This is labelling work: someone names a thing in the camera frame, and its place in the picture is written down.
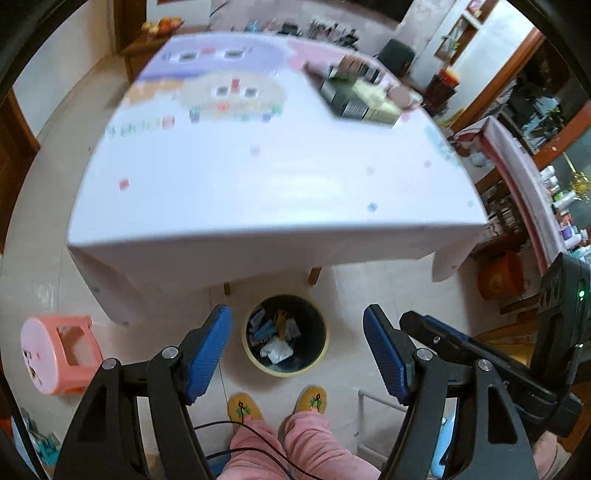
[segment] bolt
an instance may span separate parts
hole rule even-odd
[[[431,350],[427,350],[426,348],[420,348],[417,350],[417,357],[428,362],[431,358],[433,358],[433,352]]]
[[[101,367],[105,370],[113,370],[117,366],[117,359],[116,358],[108,358],[104,362],[102,362]]]
[[[488,360],[485,360],[484,358],[481,358],[478,360],[478,367],[485,372],[490,372],[492,370],[492,363],[490,363]]]
[[[177,355],[178,355],[178,348],[176,348],[175,346],[168,346],[164,350],[162,350],[162,356],[167,360],[170,360],[170,359],[176,357]]]

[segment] purple cartoon face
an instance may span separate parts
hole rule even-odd
[[[279,47],[250,35],[182,35],[154,56],[139,80],[187,79],[213,72],[271,74],[285,62]]]

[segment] yellow slipper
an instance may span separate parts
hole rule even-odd
[[[255,401],[245,393],[237,393],[228,399],[228,416],[232,421],[262,420],[262,414]]]
[[[324,388],[316,385],[307,387],[300,394],[295,407],[295,413],[313,410],[324,413],[326,411],[326,392]]]

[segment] pink pants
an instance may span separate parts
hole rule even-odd
[[[277,432],[263,420],[247,420],[249,427],[263,435],[281,453],[285,453],[277,439]],[[287,458],[301,469],[324,480],[376,480],[379,470],[342,447],[330,432],[324,415],[302,411],[291,416],[285,424]],[[240,428],[230,448],[256,447],[272,454],[288,469],[289,464],[250,430]],[[311,480],[295,471],[295,477]],[[238,452],[224,467],[220,480],[285,480],[285,472],[267,455],[259,452]]]

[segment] tiled floor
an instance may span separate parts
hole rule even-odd
[[[402,414],[358,397],[363,388],[386,396],[378,369],[362,334],[362,313],[379,303],[396,322],[410,309],[429,313],[454,327],[478,333],[498,326],[498,304],[484,302],[475,289],[476,266],[467,261],[453,278],[432,284],[432,257],[421,261],[373,262],[323,269],[318,285],[306,283],[305,271],[251,278],[232,284],[225,297],[221,286],[182,297],[156,292],[152,318],[137,327],[120,327],[106,317],[86,287],[64,247],[76,190],[109,116],[125,91],[119,60],[104,61],[85,80],[78,94],[52,125],[18,199],[8,232],[0,272],[0,349],[2,361],[19,404],[36,419],[42,432],[63,437],[80,400],[77,396],[45,397],[33,386],[19,349],[24,320],[42,313],[89,314],[104,357],[123,363],[151,358],[167,345],[199,327],[211,308],[227,303],[235,329],[207,394],[190,408],[197,423],[226,418],[226,397],[250,393],[265,418],[279,426],[293,409],[303,387],[323,385],[329,395],[327,416],[348,448],[363,441],[387,454]],[[238,334],[247,315],[261,300],[277,293],[308,298],[324,314],[330,345],[318,367],[291,380],[270,377],[247,359]],[[140,405],[147,451],[156,450],[147,402]],[[206,452],[227,446],[232,429],[221,426],[200,431]]]

